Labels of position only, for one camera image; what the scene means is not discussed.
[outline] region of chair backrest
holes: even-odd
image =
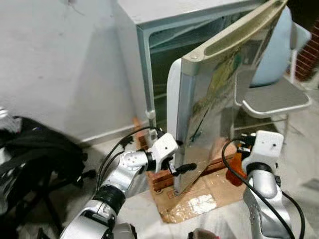
[[[292,26],[293,20],[290,10],[285,7],[274,28],[250,87],[270,85],[282,77],[288,67],[291,55]]]
[[[311,33],[302,26],[294,23],[292,29],[292,36],[290,48],[292,50],[300,51],[308,41],[311,39]]]

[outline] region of black office chair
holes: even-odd
[[[27,118],[22,118],[20,133],[0,130],[0,148],[3,147],[11,159],[0,165],[0,227],[14,238],[12,230],[43,199],[60,234],[62,223],[49,194],[71,183],[81,188],[84,178],[95,177],[95,170],[83,173],[87,154],[62,134]],[[50,183],[53,172],[58,174],[56,184]],[[31,191],[35,196],[27,201],[25,197]],[[8,228],[4,226],[6,218],[14,208],[15,218]]]

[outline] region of white chair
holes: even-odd
[[[241,53],[267,46],[270,38],[265,35],[271,35],[270,27],[285,5],[286,1],[266,1],[172,64],[167,80],[167,131],[182,143],[175,167],[197,164],[195,170],[174,178],[177,193],[208,166],[210,152],[222,146],[217,142],[230,136],[235,74],[247,63]],[[251,47],[255,37],[261,41]]]
[[[288,114],[302,110],[311,104],[310,98],[293,85],[297,52],[310,40],[311,34],[293,23],[291,13],[286,7],[273,30],[260,63],[251,66],[236,75],[235,105],[248,115],[265,119],[276,115],[286,115],[275,121],[285,121],[288,130]],[[283,75],[291,59],[290,80]],[[267,124],[273,120],[261,120],[251,125],[233,126],[233,132]]]

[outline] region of black cable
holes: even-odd
[[[303,239],[305,236],[305,228],[306,228],[306,223],[305,223],[305,216],[304,213],[301,209],[301,207],[299,206],[299,204],[292,198],[290,197],[287,193],[283,192],[283,195],[288,198],[297,208],[299,215],[300,215],[300,220],[301,220],[301,230],[300,230],[300,235],[299,235],[299,239]]]
[[[146,127],[142,127],[142,128],[139,128],[135,131],[133,131],[132,133],[129,133],[128,135],[124,136],[113,148],[112,150],[109,152],[109,154],[103,159],[102,161],[102,164],[99,168],[99,172],[97,174],[97,177],[96,177],[96,185],[95,185],[95,192],[97,192],[100,188],[100,184],[101,184],[101,173],[102,173],[102,170],[103,170],[103,167],[104,167],[104,164],[106,163],[106,161],[109,159],[109,157],[112,155],[112,153],[114,152],[114,150],[121,144],[122,141],[124,141],[125,139],[127,139],[129,136],[137,133],[137,132],[140,132],[144,129],[155,129],[157,132],[159,131],[162,131],[160,128],[157,128],[157,127],[154,127],[154,126],[146,126]]]
[[[253,191],[260,198],[260,200],[263,201],[264,204],[267,205],[267,207],[276,215],[276,217],[279,219],[279,221],[283,224],[283,226],[287,230],[290,238],[295,239],[295,236],[294,236],[293,232],[291,231],[290,227],[285,222],[285,220],[280,216],[280,214],[276,211],[276,209],[253,186],[251,186],[250,183],[246,179],[244,179],[242,176],[240,176],[234,169],[232,169],[229,166],[229,164],[226,160],[226,157],[225,157],[225,150],[226,150],[228,145],[230,145],[232,142],[238,141],[238,140],[243,141],[243,139],[241,139],[241,138],[235,138],[224,145],[223,150],[221,151],[221,157],[223,159],[225,166],[229,169],[230,172],[232,172],[237,178],[239,178],[251,191]]]
[[[117,156],[119,156],[120,154],[122,154],[122,153],[124,153],[124,151],[121,151],[121,152],[118,152],[117,154],[115,154],[115,155],[110,159],[110,162],[112,163],[112,162],[114,161],[114,159],[115,159]],[[106,173],[106,171],[108,170],[108,168],[109,168],[110,165],[108,164],[108,165],[106,165],[106,167],[104,168],[104,170],[103,170],[103,172],[102,172],[102,174],[101,174],[101,180],[103,180],[103,178],[104,178],[104,176],[105,176],[105,173]]]

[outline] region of brick wall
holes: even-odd
[[[311,34],[311,40],[297,57],[296,78],[300,81],[306,81],[319,62],[319,18],[315,21]]]

